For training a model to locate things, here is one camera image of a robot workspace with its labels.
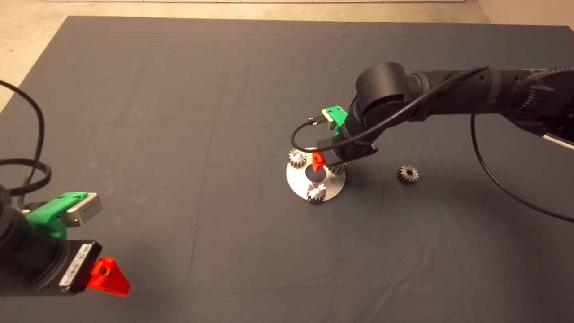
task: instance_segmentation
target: label sticker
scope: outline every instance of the label sticker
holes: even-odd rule
[[[84,262],[84,259],[86,258],[86,256],[90,252],[91,248],[92,248],[91,243],[84,243],[80,247],[80,249],[77,251],[76,256],[73,258],[72,262],[70,263],[68,270],[66,270],[66,273],[62,277],[62,280],[60,280],[60,286],[69,286],[72,283],[74,277],[77,274],[78,269],[80,269],[80,266]]]

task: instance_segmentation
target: circular metal plate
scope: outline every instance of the circular metal plate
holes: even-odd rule
[[[285,175],[287,175],[287,182],[295,194],[297,194],[300,198],[307,200],[307,189],[309,189],[309,185],[311,185],[312,182],[307,178],[305,170],[309,165],[313,163],[313,154],[305,154],[307,154],[307,161],[305,162],[305,165],[301,168],[294,168],[291,166],[291,164],[287,163],[287,170],[285,171]],[[320,184],[325,184],[325,187],[327,188],[327,194],[325,195],[324,201],[328,201],[337,196],[337,194],[339,194],[343,189],[343,186],[345,185],[345,171],[342,171],[338,174],[333,174],[327,167],[324,167],[324,169],[327,173],[327,176],[320,182]]]

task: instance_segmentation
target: dark gray tablecloth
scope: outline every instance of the dark gray tablecloth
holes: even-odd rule
[[[501,192],[475,160],[468,116],[385,132],[334,200],[289,189],[293,128],[348,105],[356,77],[574,64],[566,27],[70,17],[22,87],[42,106],[52,183],[28,196],[101,194],[71,239],[95,239],[127,298],[2,298],[2,322],[565,322],[574,225]],[[497,116],[484,157],[520,195],[574,215],[574,154]],[[307,131],[308,145],[328,134]],[[32,155],[36,121],[12,99],[3,157]],[[421,171],[412,187],[396,169]],[[0,170],[2,185],[25,170]]]

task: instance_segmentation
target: gear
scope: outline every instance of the gear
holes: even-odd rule
[[[301,168],[307,162],[307,154],[296,149],[289,151],[289,164],[294,168]]]
[[[318,204],[321,203],[327,195],[327,188],[325,184],[312,183],[307,189],[307,200],[309,202]]]
[[[397,178],[403,184],[414,184],[418,181],[418,169],[411,165],[403,165],[397,171]]]
[[[345,163],[343,163],[343,164],[338,164],[338,165],[335,165],[335,166],[331,166],[331,167],[329,167],[329,170],[330,170],[331,173],[333,173],[333,174],[338,174],[338,173],[344,171],[344,170],[347,168],[347,166],[349,166],[349,162],[348,162],[348,161],[345,162]]]

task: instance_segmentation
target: cable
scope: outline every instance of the cable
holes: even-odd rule
[[[38,180],[37,182],[28,183],[20,187],[9,189],[8,191],[10,192],[10,195],[12,195],[13,197],[23,196],[27,193],[37,191],[42,187],[46,186],[50,182],[50,179],[52,178],[52,169],[50,168],[50,166],[34,159],[26,159],[26,158],[0,159],[0,166],[4,165],[29,166],[34,169],[37,168],[45,174],[44,178]]]
[[[519,197],[518,195],[514,194],[512,191],[510,191],[509,189],[506,188],[506,186],[504,186],[497,178],[496,176],[494,176],[494,174],[490,171],[490,169],[488,168],[488,166],[486,166],[486,163],[484,162],[484,159],[482,159],[482,155],[480,154],[480,149],[478,148],[478,143],[476,141],[476,129],[475,129],[475,121],[476,119],[476,114],[475,112],[473,112],[470,116],[470,135],[472,138],[472,147],[474,148],[474,152],[476,154],[476,158],[478,159],[478,162],[480,163],[480,166],[482,167],[482,169],[486,172],[486,175],[488,175],[488,177],[490,177],[490,179],[492,179],[492,181],[498,186],[500,187],[501,190],[503,190],[506,194],[510,195],[512,198],[514,198],[516,201],[528,206],[531,209],[534,209],[540,213],[544,213],[548,216],[551,216],[553,218],[557,218],[560,220],[564,220],[564,221],[568,221],[568,222],[572,222],[574,223],[574,218],[568,217],[568,216],[564,216],[562,214],[558,214],[546,209],[543,209],[542,207],[539,207],[537,205],[534,205],[524,199],[522,199],[521,197]]]
[[[332,145],[328,145],[325,147],[321,147],[321,148],[315,148],[315,149],[306,149],[303,148],[301,146],[299,146],[296,142],[295,142],[295,136],[297,135],[297,132],[299,132],[302,128],[304,128],[305,126],[308,125],[312,125],[313,123],[315,123],[315,121],[313,120],[313,118],[309,119],[308,121],[306,121],[305,123],[299,125],[297,128],[295,128],[295,130],[293,131],[293,133],[291,134],[291,144],[293,145],[293,147],[295,147],[296,149],[302,151],[302,152],[323,152],[323,151],[328,151],[331,149],[335,149],[335,148],[339,148],[339,147],[343,147],[346,146],[348,144],[352,144],[355,141],[358,141],[362,138],[365,138],[383,128],[385,128],[389,123],[391,123],[393,120],[395,120],[397,117],[399,117],[400,115],[402,115],[404,112],[412,109],[413,107],[417,106],[421,101],[429,98],[431,95],[437,93],[438,91],[443,90],[445,87],[451,85],[454,82],[457,82],[458,80],[462,80],[464,78],[467,78],[477,72],[483,71],[485,69],[487,69],[488,66],[482,66],[482,67],[474,67],[471,68],[469,70],[466,71],[462,71],[458,74],[456,74],[455,76],[443,81],[442,83],[440,83],[439,85],[437,85],[436,87],[434,87],[432,90],[428,91],[427,93],[419,96],[418,98],[416,98],[415,100],[413,100],[413,102],[407,104],[406,106],[404,106],[401,110],[395,112],[392,116],[388,117],[387,119],[379,122],[378,124],[376,124],[375,126],[373,126],[372,128],[354,136],[351,137],[349,139],[345,139],[343,141],[340,141],[336,144],[332,144]]]
[[[45,128],[44,115],[42,114],[42,110],[40,110],[40,106],[34,101],[34,99],[32,99],[30,97],[30,95],[28,95],[26,92],[24,92],[23,90],[19,89],[16,86],[13,86],[12,84],[5,82],[5,81],[2,81],[2,80],[0,80],[0,86],[3,86],[9,90],[14,91],[16,94],[18,94],[24,100],[26,100],[32,106],[32,109],[34,109],[34,112],[36,112],[36,117],[38,119],[38,136],[36,139],[36,150],[34,151],[33,159],[34,159],[34,161],[39,163],[40,154],[42,154],[42,146],[44,145],[44,132],[45,132],[45,130],[44,130],[44,128]],[[28,175],[24,179],[24,183],[22,184],[22,187],[25,187],[25,186],[30,184],[30,182],[32,181],[32,177],[34,176],[35,170],[36,170],[36,165],[31,166],[31,169],[28,172]],[[18,207],[20,207],[21,209],[26,208],[26,204],[24,203],[24,195],[26,193],[23,193],[18,197],[17,203],[18,203]]]

